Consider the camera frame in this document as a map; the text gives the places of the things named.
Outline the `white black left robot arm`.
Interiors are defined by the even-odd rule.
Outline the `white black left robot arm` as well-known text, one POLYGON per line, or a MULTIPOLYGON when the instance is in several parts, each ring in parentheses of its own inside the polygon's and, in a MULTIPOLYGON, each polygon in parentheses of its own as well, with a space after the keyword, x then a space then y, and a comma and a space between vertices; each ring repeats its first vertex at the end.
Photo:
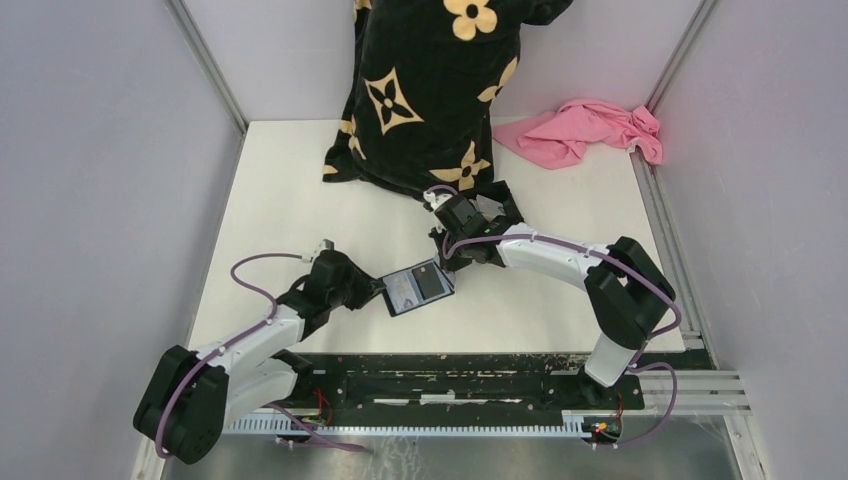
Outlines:
POLYGON ((299 407, 312 399, 314 379, 283 353, 326 325, 334 310, 359 310, 386 286, 330 243, 306 261, 309 272, 279 295, 231 267, 236 284, 269 301, 265 315, 199 349, 175 345, 163 353, 132 420, 158 457, 196 463, 234 421, 278 400, 299 407))

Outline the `black leather card holder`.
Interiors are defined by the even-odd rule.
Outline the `black leather card holder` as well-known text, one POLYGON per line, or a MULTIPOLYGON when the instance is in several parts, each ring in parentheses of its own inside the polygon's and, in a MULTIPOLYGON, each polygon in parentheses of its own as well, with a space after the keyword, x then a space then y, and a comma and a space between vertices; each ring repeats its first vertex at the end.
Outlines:
POLYGON ((403 315, 403 314, 409 313, 409 312, 411 312, 411 311, 413 311, 413 310, 416 310, 416 309, 422 308, 422 307, 424 307, 424 306, 426 306, 426 305, 428 305, 428 304, 431 304, 431 303, 434 303, 434 302, 436 302, 436 301, 439 301, 439 300, 441 300, 441 299, 443 299, 443 298, 446 298, 446 297, 448 297, 448 296, 451 296, 451 295, 453 295, 453 294, 455 293, 455 274, 454 274, 454 273, 452 273, 452 272, 447 272, 447 271, 443 270, 443 269, 440 267, 440 265, 439 265, 439 263, 438 263, 438 261, 437 261, 436 259, 429 259, 429 260, 426 260, 426 261, 420 262, 420 263, 418 263, 418 264, 415 264, 415 265, 413 265, 413 266, 406 267, 406 268, 404 268, 404 269, 398 270, 398 271, 396 271, 396 272, 392 272, 392 273, 390 273, 390 274, 388 274, 388 275, 385 275, 385 276, 381 277, 381 278, 380 278, 380 280, 382 281, 382 283, 383 283, 383 285, 384 285, 384 287, 385 287, 385 289, 384 289, 384 290, 383 290, 383 292, 382 292, 382 296, 383 296, 383 299, 384 299, 385 305, 386 305, 386 307, 387 307, 388 313, 389 313, 389 315, 390 315, 391 317, 397 317, 397 316, 399 316, 399 315, 403 315), (434 298, 434 299, 431 299, 431 300, 423 300, 423 299, 421 298, 421 294, 420 294, 420 292, 419 292, 419 289, 418 289, 418 286, 417 286, 417 284, 416 284, 416 282, 415 282, 415 279, 413 278, 412 270, 413 270, 415 267, 417 267, 417 266, 421 266, 421 265, 426 264, 426 263, 429 263, 429 262, 432 262, 432 263, 434 263, 434 264, 436 264, 436 265, 437 265, 437 267, 438 267, 438 269, 439 269, 439 272, 440 272, 440 275, 441 275, 441 278, 442 278, 443 285, 444 285, 444 287, 445 287, 445 289, 446 289, 446 292, 445 292, 443 295, 438 296, 438 297, 436 297, 436 298, 434 298), (415 307, 415 308, 413 308, 413 309, 411 309, 411 310, 408 310, 408 311, 406 311, 406 312, 404 312, 404 313, 402 313, 402 314, 396 314, 396 313, 395 313, 395 311, 394 311, 394 309, 393 309, 393 306, 392 306, 392 304, 391 304, 391 302, 390 302, 389 293, 387 292, 387 281, 388 281, 389 279, 391 279, 393 275, 398 275, 398 274, 400 274, 400 273, 406 273, 406 274, 408 274, 408 275, 410 276, 411 280, 414 282, 414 285, 417 287, 418 294, 419 294, 419 298, 420 298, 420 303, 419 303, 419 305, 418 305, 417 307, 415 307))

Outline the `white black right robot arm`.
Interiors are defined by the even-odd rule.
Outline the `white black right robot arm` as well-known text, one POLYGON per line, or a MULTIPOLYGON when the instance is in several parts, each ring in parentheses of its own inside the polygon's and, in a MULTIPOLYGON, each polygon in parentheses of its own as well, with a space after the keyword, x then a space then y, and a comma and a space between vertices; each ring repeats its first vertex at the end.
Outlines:
POLYGON ((447 187, 423 195, 443 236, 442 267, 470 262, 532 271, 584 291, 600 335, 577 382, 580 400, 602 408, 618 393, 617 381, 651 339, 664 334, 666 313, 681 315, 675 293, 641 245, 621 237, 610 245, 539 233, 505 215, 487 218, 467 197, 447 187))

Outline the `dark grey credit card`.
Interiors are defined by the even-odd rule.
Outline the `dark grey credit card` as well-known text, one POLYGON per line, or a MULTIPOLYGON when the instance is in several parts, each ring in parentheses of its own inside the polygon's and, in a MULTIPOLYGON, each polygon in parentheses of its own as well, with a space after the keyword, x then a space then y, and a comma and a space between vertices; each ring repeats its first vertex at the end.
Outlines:
POLYGON ((446 292, 436 264, 429 262, 417 266, 412 270, 412 275, 423 300, 434 299, 446 292))

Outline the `black plastic bin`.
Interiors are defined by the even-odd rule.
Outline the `black plastic bin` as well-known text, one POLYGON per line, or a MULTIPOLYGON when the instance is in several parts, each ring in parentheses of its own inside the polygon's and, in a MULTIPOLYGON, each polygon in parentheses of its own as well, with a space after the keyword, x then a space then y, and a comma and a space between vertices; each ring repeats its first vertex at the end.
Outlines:
POLYGON ((512 223, 522 223, 521 214, 511 190, 504 180, 467 190, 463 195, 471 201, 486 220, 504 216, 512 223))

